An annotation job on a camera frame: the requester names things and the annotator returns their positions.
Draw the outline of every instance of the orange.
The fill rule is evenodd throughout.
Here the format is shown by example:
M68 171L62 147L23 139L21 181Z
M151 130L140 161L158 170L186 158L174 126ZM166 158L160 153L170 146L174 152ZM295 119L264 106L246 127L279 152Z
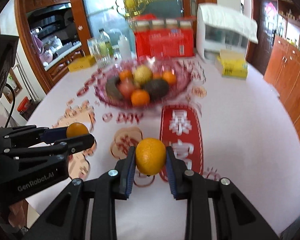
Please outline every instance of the orange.
M130 70L124 70L124 71L120 72L119 77L120 77L121 81L125 80L126 78L133 79L133 75L132 75L132 72Z
M133 91L131 95L131 103L133 106L145 106L150 102L150 95L147 91L138 89Z
M80 122L74 122L71 125L68 126L66 135L67 138L75 137L83 134L89 133L88 128Z
M177 77L171 71L165 71L162 73L162 79L167 81L169 85L174 85L177 82Z
M152 79L160 79L162 78L161 73L153 73Z
M143 139L136 147L135 160L142 174L158 174L166 164L166 147L158 139Z

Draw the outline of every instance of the black cable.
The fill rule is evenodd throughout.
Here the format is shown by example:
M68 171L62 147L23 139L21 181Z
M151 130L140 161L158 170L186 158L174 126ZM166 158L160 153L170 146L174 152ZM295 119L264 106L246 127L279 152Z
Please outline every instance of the black cable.
M11 93L12 93L12 96L13 96L13 101L12 101L12 107L11 107L11 110L10 110L10 114L8 116L8 120L6 122L6 125L4 126L5 128L7 128L8 126L8 123L10 122L10 119L11 119L11 116L12 116L12 112L13 112L13 109L14 109L14 105L16 103L16 95L14 94L14 90L12 89L12 87L9 85L9 84L6 84L5 85L7 88L10 89Z

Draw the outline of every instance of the yellow box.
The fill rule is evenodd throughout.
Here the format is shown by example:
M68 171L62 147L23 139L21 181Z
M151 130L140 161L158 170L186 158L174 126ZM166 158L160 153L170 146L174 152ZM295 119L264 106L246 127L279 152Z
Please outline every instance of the yellow box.
M229 50L221 50L217 57L216 68L222 76L246 79L248 75L248 64L244 55Z
M74 71L92 67L95 63L96 63L96 59L94 58L94 56L81 57L72 61L68 65L68 69L70 72L74 72Z

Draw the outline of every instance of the pink glass bowl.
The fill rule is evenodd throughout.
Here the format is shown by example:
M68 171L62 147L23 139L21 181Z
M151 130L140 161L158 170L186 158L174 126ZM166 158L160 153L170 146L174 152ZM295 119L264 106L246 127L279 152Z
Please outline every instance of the pink glass bowl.
M140 65L148 66L153 73L162 73L164 71L172 71L177 77L177 83L170 86L169 92L166 96L156 101L151 101L148 105L143 107L134 107L130 101L127 100L114 100L110 99L106 93L107 79L114 76L119 76L119 73L123 70L131 70L132 72ZM169 99L175 99L181 92L183 92L191 81L191 73L189 73L186 67L182 66L178 61L171 59L158 59L144 57L137 61L124 61L120 64L116 64L110 69L106 70L102 78L98 79L97 85L94 86L96 96L100 101L123 109L131 108L147 108L153 107L157 104L161 104Z

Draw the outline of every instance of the fruit bowl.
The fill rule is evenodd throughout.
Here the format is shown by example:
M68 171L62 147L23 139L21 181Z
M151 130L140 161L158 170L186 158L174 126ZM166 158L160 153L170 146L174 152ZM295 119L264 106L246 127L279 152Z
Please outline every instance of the fruit bowl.
M156 99L151 98L150 102L142 106L135 106L130 100L114 97L113 94L107 94L106 86L109 85L109 83L114 82L113 87L115 86L117 88L115 82L120 79L120 73L125 71L131 71L135 73L135 71L140 66L146 66L151 69L153 77L155 77L156 75L165 74L167 72L172 73L173 75L175 75L176 82L169 86L169 90L165 96ZM188 87L190 81L191 74L187 71L186 67L182 66L177 60L171 60L169 58L142 57L134 61L122 61L120 64L115 64L114 66L108 68L106 71L104 71L103 76L98 79L98 83L94 86L94 88L95 94L99 98L99 100L108 105L123 109L147 108L155 106L157 104L161 104L164 101L170 99L175 99L176 96L178 96Z

